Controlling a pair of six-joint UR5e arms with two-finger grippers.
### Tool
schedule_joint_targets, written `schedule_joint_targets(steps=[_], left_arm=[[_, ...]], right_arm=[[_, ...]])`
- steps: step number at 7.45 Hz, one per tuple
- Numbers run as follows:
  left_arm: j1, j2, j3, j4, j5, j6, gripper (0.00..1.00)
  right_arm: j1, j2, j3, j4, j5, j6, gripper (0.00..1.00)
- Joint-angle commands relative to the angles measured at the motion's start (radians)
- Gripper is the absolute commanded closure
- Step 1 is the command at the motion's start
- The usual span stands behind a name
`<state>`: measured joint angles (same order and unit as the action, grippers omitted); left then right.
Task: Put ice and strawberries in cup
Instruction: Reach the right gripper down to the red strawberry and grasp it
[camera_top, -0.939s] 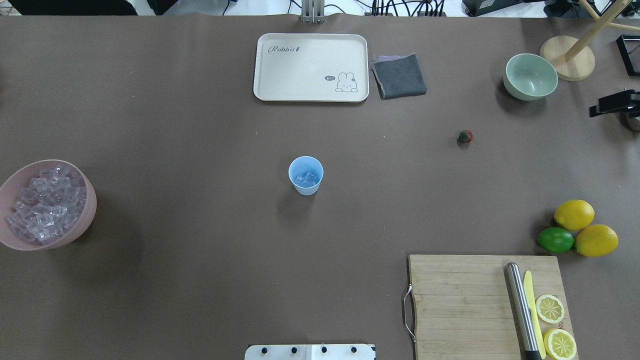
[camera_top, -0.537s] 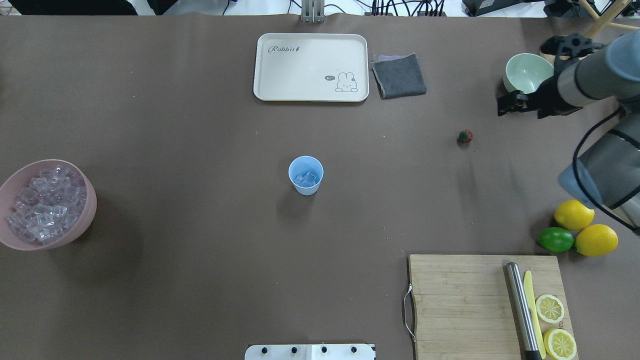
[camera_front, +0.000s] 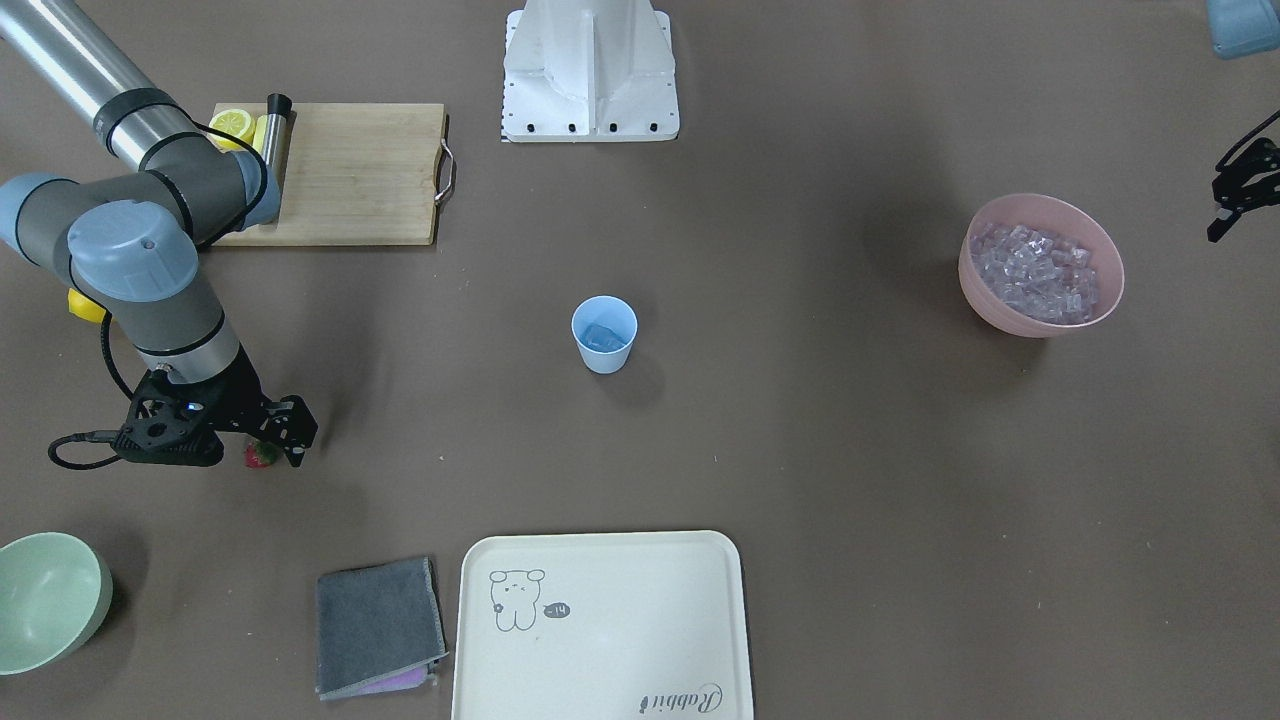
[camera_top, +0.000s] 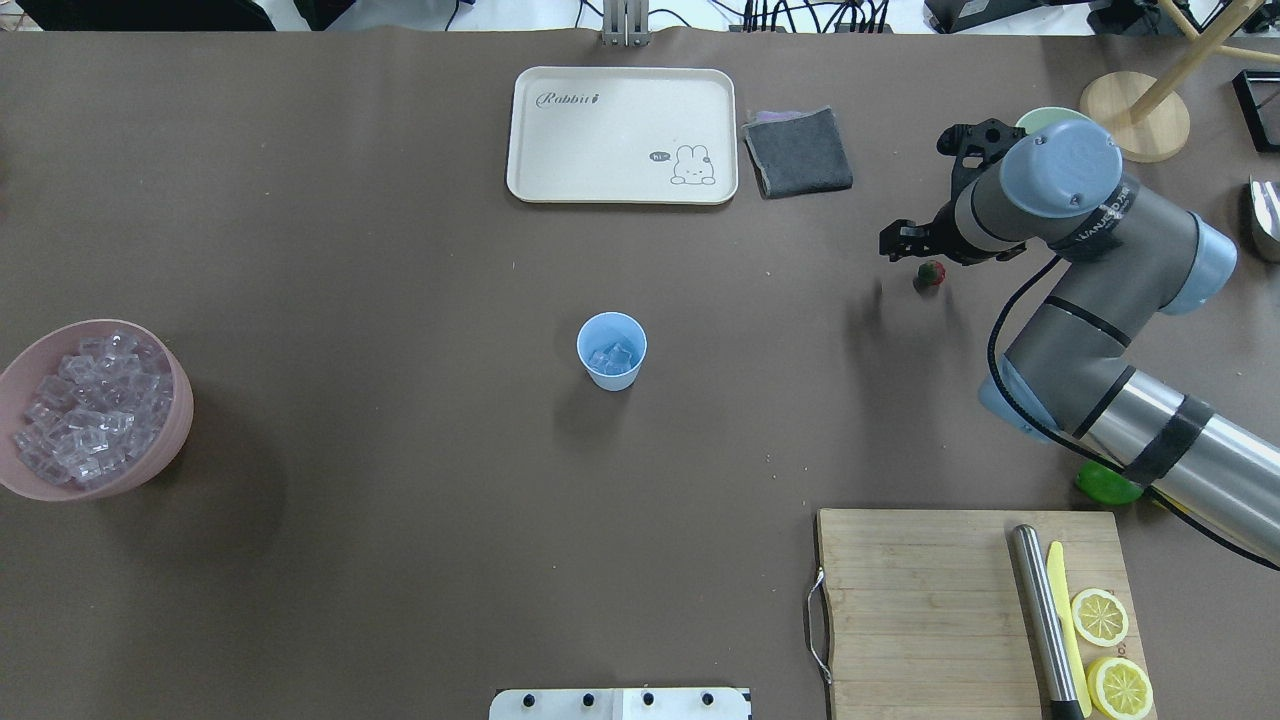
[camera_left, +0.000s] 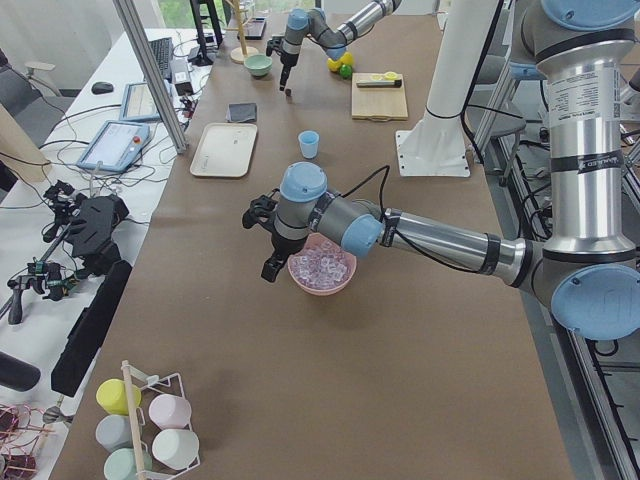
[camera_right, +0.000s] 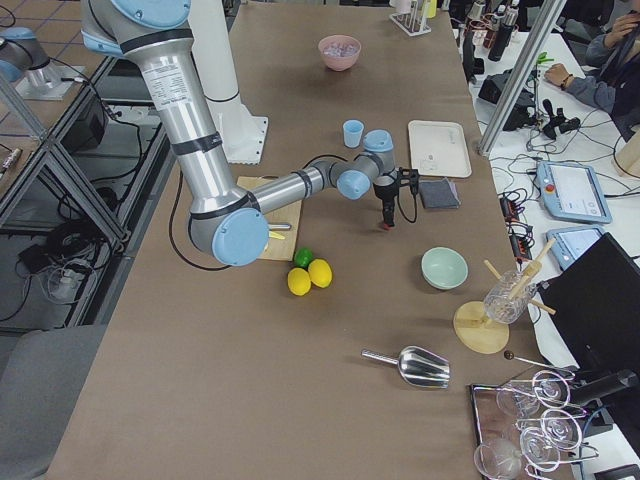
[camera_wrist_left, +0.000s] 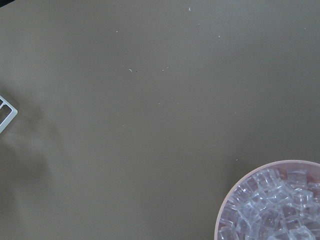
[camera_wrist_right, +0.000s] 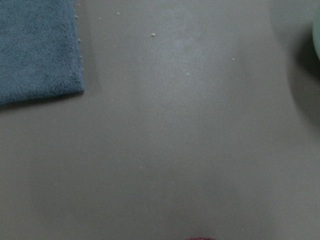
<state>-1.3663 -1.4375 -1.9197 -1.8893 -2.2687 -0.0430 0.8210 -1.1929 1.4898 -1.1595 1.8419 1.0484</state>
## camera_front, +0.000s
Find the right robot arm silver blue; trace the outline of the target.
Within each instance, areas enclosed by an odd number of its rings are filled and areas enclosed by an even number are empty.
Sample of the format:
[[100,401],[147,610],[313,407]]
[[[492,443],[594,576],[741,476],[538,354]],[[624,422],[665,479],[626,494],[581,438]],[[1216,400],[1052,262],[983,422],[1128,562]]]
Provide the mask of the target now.
[[3,40],[129,167],[81,183],[29,173],[3,184],[3,242],[102,309],[100,345],[119,325],[146,372],[125,395],[116,429],[56,438],[50,460],[74,469],[60,450],[106,445],[119,461],[210,468],[221,436],[238,433],[298,466],[317,423],[297,395],[269,398],[200,254],[223,237],[274,222],[282,187],[271,165],[241,141],[232,151],[214,129],[152,81],[73,1],[5,1]]

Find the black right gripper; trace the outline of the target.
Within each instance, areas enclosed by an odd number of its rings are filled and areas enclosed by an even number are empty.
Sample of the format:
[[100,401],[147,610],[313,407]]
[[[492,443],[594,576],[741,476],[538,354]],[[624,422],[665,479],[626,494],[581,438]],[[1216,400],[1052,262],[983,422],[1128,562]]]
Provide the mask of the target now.
[[251,360],[237,356],[214,378],[192,384],[175,373],[148,372],[110,442],[128,462],[210,468],[221,461],[221,433],[237,433],[280,451],[297,468],[314,446],[317,421],[298,395],[270,400]]

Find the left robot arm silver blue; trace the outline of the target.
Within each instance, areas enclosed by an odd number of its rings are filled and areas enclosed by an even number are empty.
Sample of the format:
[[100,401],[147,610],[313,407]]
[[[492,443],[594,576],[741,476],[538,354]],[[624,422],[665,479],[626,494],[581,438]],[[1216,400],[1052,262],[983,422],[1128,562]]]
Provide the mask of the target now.
[[[1279,47],[1276,1],[1207,1],[1215,55],[1240,59]],[[1263,132],[1279,118],[1274,111],[1240,137],[1215,164],[1211,192],[1217,206],[1206,229],[1217,243],[1248,213],[1279,204],[1279,147]]]

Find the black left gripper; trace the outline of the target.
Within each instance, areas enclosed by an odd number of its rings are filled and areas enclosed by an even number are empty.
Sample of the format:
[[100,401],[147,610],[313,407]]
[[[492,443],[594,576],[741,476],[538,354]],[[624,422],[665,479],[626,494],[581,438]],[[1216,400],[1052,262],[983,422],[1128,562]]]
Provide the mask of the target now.
[[1279,146],[1262,133],[1279,110],[1240,137],[1215,164],[1211,182],[1215,219],[1206,238],[1217,243],[1247,213],[1279,204]]

